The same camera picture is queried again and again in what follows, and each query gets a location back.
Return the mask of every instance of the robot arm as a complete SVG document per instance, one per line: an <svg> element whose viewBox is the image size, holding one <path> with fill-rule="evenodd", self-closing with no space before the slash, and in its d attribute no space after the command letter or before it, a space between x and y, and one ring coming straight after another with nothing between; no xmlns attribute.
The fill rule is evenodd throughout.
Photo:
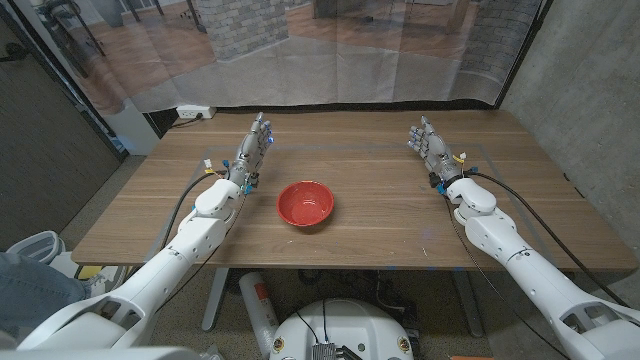
<svg viewBox="0 0 640 360"><path fill-rule="evenodd" d="M433 187L459 207L469 241L498 261L544 315L574 360L631 359L640 352L640 312L592 296L571 282L518 234L495 197L464 177L449 148L423 117L410 131Z"/></svg>
<svg viewBox="0 0 640 360"><path fill-rule="evenodd" d="M43 322L18 347L30 349L127 348L139 345L155 314L188 269L222 243L238 214L238 200L257 184L262 158L273 139L262 113L238 148L228 179L217 180L196 199L178 233L119 288L71 304Z"/></svg>

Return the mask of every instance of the curtain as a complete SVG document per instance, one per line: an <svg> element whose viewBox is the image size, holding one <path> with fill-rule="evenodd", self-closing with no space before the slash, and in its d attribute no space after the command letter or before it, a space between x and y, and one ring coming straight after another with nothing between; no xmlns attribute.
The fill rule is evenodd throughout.
<svg viewBox="0 0 640 360"><path fill-rule="evenodd" d="M31 0L103 115L495 103L540 0Z"/></svg>

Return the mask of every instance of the red label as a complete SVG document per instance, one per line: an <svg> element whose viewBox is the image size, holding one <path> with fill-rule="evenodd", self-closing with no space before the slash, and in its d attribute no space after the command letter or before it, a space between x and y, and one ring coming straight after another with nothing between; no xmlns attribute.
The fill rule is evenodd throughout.
<svg viewBox="0 0 640 360"><path fill-rule="evenodd" d="M253 285L256 289L256 294L258 295L258 300L264 300L269 298L269 293L267 292L267 286L264 283L259 283Z"/></svg>

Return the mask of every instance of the cable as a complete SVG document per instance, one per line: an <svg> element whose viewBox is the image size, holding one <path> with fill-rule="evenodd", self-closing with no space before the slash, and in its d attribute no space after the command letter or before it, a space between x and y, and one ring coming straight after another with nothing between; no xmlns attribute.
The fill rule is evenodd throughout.
<svg viewBox="0 0 640 360"><path fill-rule="evenodd" d="M394 309L394 310L398 310L398 311L400 311L401 313L404 313L404 311L406 310L406 308L405 308L405 307L403 307L403 306L391 306L391 305L387 305L387 304L383 303L383 302L380 300L380 270L378 270L378 281L376 281L376 300L378 300L378 303L379 303L380 305L382 305L382 306L384 306L384 307L386 307L386 308Z"/></svg>
<svg viewBox="0 0 640 360"><path fill-rule="evenodd" d="M324 326L324 341L329 343L329 335L327 335L327 313L324 310L324 300L322 299L322 322Z"/></svg>
<svg viewBox="0 0 640 360"><path fill-rule="evenodd" d="M489 278L487 277L487 275L484 273L484 271L482 271L482 269L480 268L480 265L478 265L478 262L476 261L475 257L473 256L473 254L471 254L471 251L469 250L469 248L467 247L467 244L464 242L464 240L462 239L462 235L460 235L460 232L458 231L458 227L456 226L455 221L453 220L453 215L451 214L451 207L449 206L449 200L444 197L444 201L447 204L447 209L449 209L449 219L451 219L451 225L453 226L453 230L455 230L456 235L458 235L458 239L460 239L460 242L462 243L462 246L464 246L464 249L467 251L467 254L469 255L469 257L471 258L471 261L473 261L473 264L476 266L476 268L478 269L478 271L480 271L480 274L482 274L482 277L484 277L484 279L487 281L487 283L489 284L489 286L493 289L493 291L496 293L496 295L498 295L498 297L500 298L500 300L502 300L502 302L504 302L504 304L507 306L507 308L509 308L509 310L511 310L511 312L513 313L513 315L515 315L515 317L517 317L520 321L522 321L523 324L525 324L529 330L531 330L534 334L536 334L537 337L540 338L540 340L544 341L547 345L549 345L553 350L555 350L558 354L560 354L560 356L564 357L567 360L571 360L569 359L569 357L567 355L565 355L562 351L560 351L560 349L558 349L557 347L555 347L552 343L549 342L549 340L547 340L544 336L542 336L539 332L537 332L533 327L531 327L531 325L529 325L529 323L522 317L520 316L520 314L518 314L518 312L511 306L511 304L509 304L509 302L507 301L507 299L505 299L502 294L500 294L500 292L498 291L498 289L496 289L496 287L493 285L493 283L491 282L491 280L489 280Z"/></svg>
<svg viewBox="0 0 640 360"><path fill-rule="evenodd" d="M173 124L173 125L171 125L171 127L169 129L180 128L180 127L183 127L184 125L191 124L191 123L196 122L196 121L198 121L200 119L202 119L202 113L198 113L198 115L196 115L195 118L193 118L193 119L191 119L189 121L185 121L185 122L180 123L180 124Z"/></svg>
<svg viewBox="0 0 640 360"><path fill-rule="evenodd" d="M167 246L167 241L169 240L169 234L171 234L171 228L173 227L173 223L176 221L176 216L178 216L178 210L180 210L180 206L182 205L182 202L184 201L184 199L187 197L187 194L189 194L189 191L191 191L191 189L193 189L196 185L198 185L198 183L206 178L208 178L209 176L214 175L215 172L213 173L207 173L204 174L202 176L200 176L199 178L197 178L194 182L191 183L191 185L189 185L189 187L187 187L184 192L182 192L182 195L180 196L180 199L178 200L178 203L176 204L176 207L173 209L173 214L171 214L171 220L169 220L169 225L167 226L167 231L164 234L164 238L162 239L162 245L160 246L160 250L164 249L165 246Z"/></svg>
<svg viewBox="0 0 640 360"><path fill-rule="evenodd" d="M507 186L506 184L504 184L503 182L496 180L494 178L492 178L491 176L485 175L485 174L481 174L479 172L475 172L475 171L465 171L465 174L467 176L480 176L482 178L485 178L489 181L492 181L498 185L500 185L501 187L503 187L505 190L507 190L508 192L510 192L513 196L515 196L521 203L522 205L524 205L524 207L527 208L527 210L529 210L529 212L531 213L531 215L533 215L534 218L536 218L536 220L538 220L538 222L540 223L540 225L542 225L542 227L547 231L547 233L549 233L549 235L551 235L551 237L553 238L553 240L555 240L555 242L558 244L558 246L560 246L560 248L567 254L569 255L569 257L571 258L571 260L573 260L574 263L576 263L576 265L578 265L578 267L584 271L585 274L587 274L587 276L594 282L596 283L596 285L598 285L598 287L600 287L600 289L602 289L602 291L604 291L605 293L607 293L607 295L611 296L611 298L613 300L615 300L615 302L617 302L618 304L625 306L625 307L629 307L629 305L622 300L618 295L616 295L611 289L609 289L609 287L607 287L607 285L603 284L600 280L598 280L595 275L591 272L591 270L589 270L572 252L571 250L569 250L569 248L562 242L562 240L560 240L560 238L553 232L553 230L551 230L551 228L544 222L544 220L542 220L542 218L540 217L540 215L538 215L538 213L535 212L535 210L533 210L533 208L531 207L531 205L529 205L529 203L527 203L527 201L520 196L520 194L518 194L515 190L513 190L512 188L510 188L509 186Z"/></svg>
<svg viewBox="0 0 640 360"><path fill-rule="evenodd" d="M204 174L201 177L199 177L198 179L196 179L196 181L194 181L191 185L189 185L188 188L186 188L184 190L184 192L180 196L180 199L178 200L178 203L176 204L176 207L173 209L173 214L171 214L171 220L169 221L169 226L167 227L167 231L164 234L164 238L162 239L162 246L160 246L160 250L164 249L165 246L167 246L167 241L169 239L169 234L171 234L171 228L173 227L173 223L176 221L176 216L178 216L178 210L180 210L180 205L182 205L182 202L187 197L187 194L189 193L189 191L191 191L191 189L193 189L193 187L196 186L200 181L204 180L205 178L208 178L211 175L216 175L216 174L217 174L216 172ZM135 275L135 273L138 272L138 270L140 270L140 268L141 268L141 266L136 266L133 269L131 269L131 271L124 278L123 283L127 282L127 280L131 279L131 277L133 275Z"/></svg>
<svg viewBox="0 0 640 360"><path fill-rule="evenodd" d="M231 229L233 229L233 225L236 223L236 220L238 219L238 216L240 215L240 211L242 210L242 207L244 206L244 202L247 199L247 197L245 196L244 199L242 200L242 204L240 204L240 208L238 209L238 212L236 213L236 217L233 219L233 222L231 223L231 226L229 226L229 230L227 230L227 233L225 234L225 237L229 234L229 232L231 231ZM162 310L162 308L167 305L169 303L169 301L171 301L176 295L178 295L178 293L180 291L182 291L182 289L184 289L185 286L187 286L187 284L189 284L189 282L196 276L198 275L198 273L200 272L200 270L202 270L202 268L206 265L207 262L209 262L209 260L211 259L211 257L213 257L213 254L216 253L216 251L218 251L218 249L220 248L220 246L218 246L217 248L213 249L213 251L211 252L211 255L209 255L209 257L207 257L207 259L200 264L200 266L196 269L196 271L193 273L193 275L191 275L187 281L184 282L184 284L182 284L182 286L180 286L178 288L178 290L176 290L167 300L165 300L162 305L160 305L160 307L158 307L158 310L156 310L156 314L158 312L160 312L160 310Z"/></svg>
<svg viewBox="0 0 640 360"><path fill-rule="evenodd" d="M311 325L309 325L308 322L304 321L304 319L302 318L302 316L300 316L300 313L298 311L296 311L296 314L298 314L298 317L300 318L300 320L302 320L302 322L307 325L307 327L309 328L309 330L311 330L311 333L313 333L313 337L316 338L316 344L320 344L320 341L318 341L318 335L316 335L316 332L313 331L313 329L311 328Z"/></svg>

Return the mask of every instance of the power strip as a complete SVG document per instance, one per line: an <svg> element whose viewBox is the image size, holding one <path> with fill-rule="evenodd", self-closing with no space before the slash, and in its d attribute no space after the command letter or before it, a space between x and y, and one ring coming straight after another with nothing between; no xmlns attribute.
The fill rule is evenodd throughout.
<svg viewBox="0 0 640 360"><path fill-rule="evenodd" d="M216 113L216 108L211 106L182 105L176 108L181 119L195 119L202 114L203 119L211 119Z"/></svg>

